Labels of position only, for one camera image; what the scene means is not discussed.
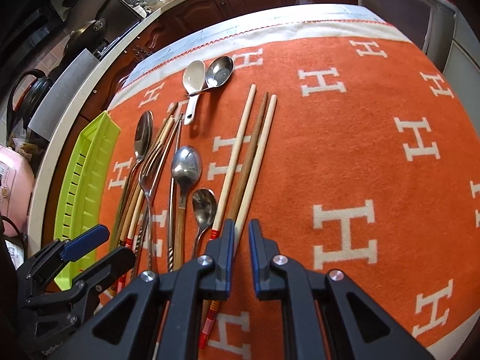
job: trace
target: pink appliance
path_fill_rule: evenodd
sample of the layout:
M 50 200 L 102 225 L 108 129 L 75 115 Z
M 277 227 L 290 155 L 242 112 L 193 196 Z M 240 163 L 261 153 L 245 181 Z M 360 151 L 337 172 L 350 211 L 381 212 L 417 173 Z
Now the pink appliance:
M 0 212 L 22 232 L 26 228 L 28 206 L 35 177 L 28 161 L 8 147 L 0 146 Z M 10 223 L 3 222 L 5 235 L 15 237 Z

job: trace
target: green plastic basket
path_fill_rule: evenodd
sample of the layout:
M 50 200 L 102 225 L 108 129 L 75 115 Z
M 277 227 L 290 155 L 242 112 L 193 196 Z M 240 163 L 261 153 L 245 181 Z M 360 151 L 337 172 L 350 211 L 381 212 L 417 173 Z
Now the green plastic basket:
M 106 111 L 85 127 L 75 143 L 58 198 L 54 238 L 73 239 L 98 223 L 107 171 L 120 128 Z M 68 265 L 55 278 L 61 290 L 95 262 L 95 251 Z

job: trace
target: white ceramic spoon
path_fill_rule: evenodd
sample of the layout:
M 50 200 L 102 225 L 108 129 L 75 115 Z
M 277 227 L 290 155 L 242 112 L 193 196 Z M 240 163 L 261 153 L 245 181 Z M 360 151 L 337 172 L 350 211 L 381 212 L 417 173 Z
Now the white ceramic spoon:
M 187 93 L 194 93 L 201 91 L 205 85 L 205 64 L 203 61 L 193 61 L 183 72 L 183 87 Z M 197 100 L 200 95 L 195 95 L 189 98 L 187 104 L 187 111 L 183 118 L 184 124 L 189 125 L 195 118 L 195 109 L 197 107 Z

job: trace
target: gray cabinet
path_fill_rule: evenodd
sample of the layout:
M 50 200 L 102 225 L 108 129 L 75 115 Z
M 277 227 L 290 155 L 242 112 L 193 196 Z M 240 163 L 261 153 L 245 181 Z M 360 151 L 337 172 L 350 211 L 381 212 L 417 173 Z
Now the gray cabinet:
M 480 136 L 480 43 L 457 10 L 454 40 L 443 71 Z
M 441 0 L 358 0 L 396 26 L 442 71 L 454 32 L 454 10 Z

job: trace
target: orange blanket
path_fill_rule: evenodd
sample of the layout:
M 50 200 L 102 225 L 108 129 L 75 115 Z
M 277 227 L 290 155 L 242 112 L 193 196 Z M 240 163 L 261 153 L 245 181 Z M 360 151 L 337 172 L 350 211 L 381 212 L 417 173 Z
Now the orange blanket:
M 387 24 L 358 25 L 392 31 Z M 220 195 L 250 85 L 258 89 L 247 135 L 263 93 L 275 93 L 249 219 L 260 219 L 263 235 L 306 268 L 344 270 L 436 358 L 450 358 L 480 308 L 480 150 L 469 118 L 435 66 L 400 35 L 372 39 L 349 30 L 294 37 L 260 45 L 256 39 L 255 46 L 227 53 L 236 64 L 231 81 L 202 95 L 193 125 L 182 132 L 181 144 L 202 155 L 197 187 Z M 133 164 L 140 115 L 152 110 L 158 128 L 170 104 L 185 99 L 178 63 L 167 61 L 125 88 L 110 111 L 122 130 L 102 200 L 100 221 L 107 226 Z M 168 170 L 154 201 L 161 272 L 167 265 Z M 196 230 L 189 200 L 186 256 Z M 105 251 L 101 247 L 98 255 Z M 282 358 L 280 304 L 254 298 L 247 235 L 232 280 L 230 300 L 199 359 Z M 450 334 L 455 329 L 457 335 Z

